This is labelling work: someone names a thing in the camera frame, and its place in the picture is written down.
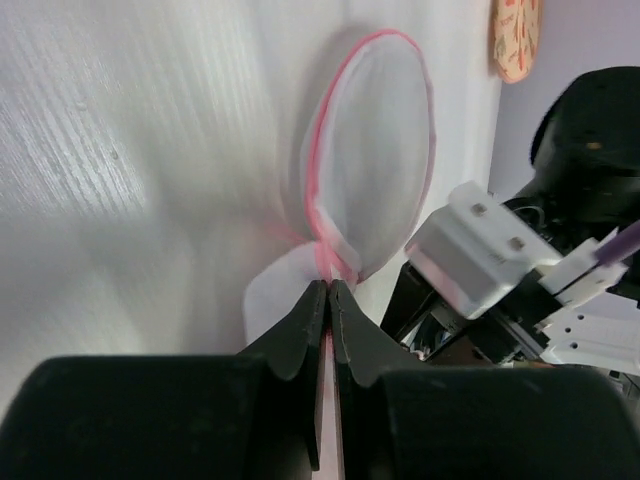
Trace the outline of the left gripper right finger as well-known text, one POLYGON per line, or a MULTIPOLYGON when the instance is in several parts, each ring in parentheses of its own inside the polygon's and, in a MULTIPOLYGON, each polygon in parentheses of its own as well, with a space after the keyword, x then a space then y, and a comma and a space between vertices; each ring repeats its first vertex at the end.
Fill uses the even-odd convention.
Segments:
POLYGON ((343 281, 329 288, 342 479, 394 479, 394 434, 383 376, 424 365, 374 324, 343 281))

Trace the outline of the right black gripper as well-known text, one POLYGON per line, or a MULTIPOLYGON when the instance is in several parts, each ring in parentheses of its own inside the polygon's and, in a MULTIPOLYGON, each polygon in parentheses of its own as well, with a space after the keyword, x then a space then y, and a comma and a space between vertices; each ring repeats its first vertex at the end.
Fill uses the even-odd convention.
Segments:
POLYGON ((538 361, 549 344, 542 322, 550 293, 533 270, 475 320, 457 313, 410 263, 399 273, 380 328, 432 365, 538 361))

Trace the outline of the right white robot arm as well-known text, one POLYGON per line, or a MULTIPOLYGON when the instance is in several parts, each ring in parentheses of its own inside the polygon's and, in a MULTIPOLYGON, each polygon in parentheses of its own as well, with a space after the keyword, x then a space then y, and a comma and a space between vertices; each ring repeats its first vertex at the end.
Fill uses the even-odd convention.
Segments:
POLYGON ((635 375, 639 329, 581 307, 639 297, 639 70, 576 78, 542 119, 533 179, 456 187, 406 245, 382 330, 433 364, 534 361, 635 375))

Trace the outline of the white mesh laundry bag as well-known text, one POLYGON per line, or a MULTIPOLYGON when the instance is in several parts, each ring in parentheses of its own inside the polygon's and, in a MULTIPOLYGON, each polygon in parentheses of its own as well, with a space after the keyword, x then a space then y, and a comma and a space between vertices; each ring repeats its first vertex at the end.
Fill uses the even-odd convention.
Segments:
POLYGON ((433 89, 418 44, 393 29, 365 36, 339 64, 301 145, 296 184, 311 237, 245 290, 249 342, 289 314, 311 282, 355 288, 404 246, 435 150, 433 89))

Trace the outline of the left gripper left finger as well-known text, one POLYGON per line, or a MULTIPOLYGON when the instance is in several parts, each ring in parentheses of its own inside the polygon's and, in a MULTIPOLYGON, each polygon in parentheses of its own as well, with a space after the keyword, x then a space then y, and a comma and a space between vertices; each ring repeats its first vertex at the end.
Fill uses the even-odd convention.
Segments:
POLYGON ((250 470, 317 470, 322 433, 328 285, 313 281, 292 310, 242 354, 263 367, 246 453, 250 470))

